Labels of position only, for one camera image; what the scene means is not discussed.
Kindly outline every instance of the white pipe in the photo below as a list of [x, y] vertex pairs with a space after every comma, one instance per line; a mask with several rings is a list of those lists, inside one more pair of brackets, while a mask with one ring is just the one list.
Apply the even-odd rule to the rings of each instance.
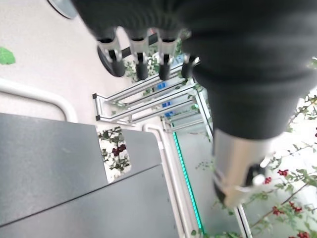
[[67, 100], [65, 100], [60, 95], [26, 86], [20, 83], [12, 82], [1, 77], [0, 92], [54, 104], [63, 111], [66, 121], [74, 123], [78, 122], [75, 109]]
[[153, 124], [144, 124], [142, 127], [143, 131], [149, 131], [150, 129], [152, 130], [156, 130], [159, 133], [160, 139], [163, 143], [163, 147], [164, 147], [164, 153], [165, 153], [165, 157], [166, 157], [166, 164], [168, 166], [169, 169], [169, 174], [171, 176], [171, 181], [172, 181], [172, 186], [173, 186], [173, 190], [174, 190], [174, 194], [176, 197], [176, 203], [178, 206], [178, 210], [179, 210], [179, 215], [180, 215], [180, 219], [183, 225], [183, 229], [184, 229], [184, 233], [185, 233], [185, 237], [190, 238], [191, 236], [191, 231], [193, 230], [193, 226], [191, 224], [191, 220], [189, 217], [189, 212], [185, 211], [186, 207], [184, 206], [184, 194], [181, 190], [180, 187], [180, 182], [177, 179], [177, 176], [175, 174], [175, 171], [177, 171], [177, 168], [174, 166], [173, 162], [172, 162], [172, 157], [169, 153], [168, 150], [168, 141], [164, 135], [164, 132], [162, 130], [162, 128], [160, 126], [157, 125], [153, 125]]

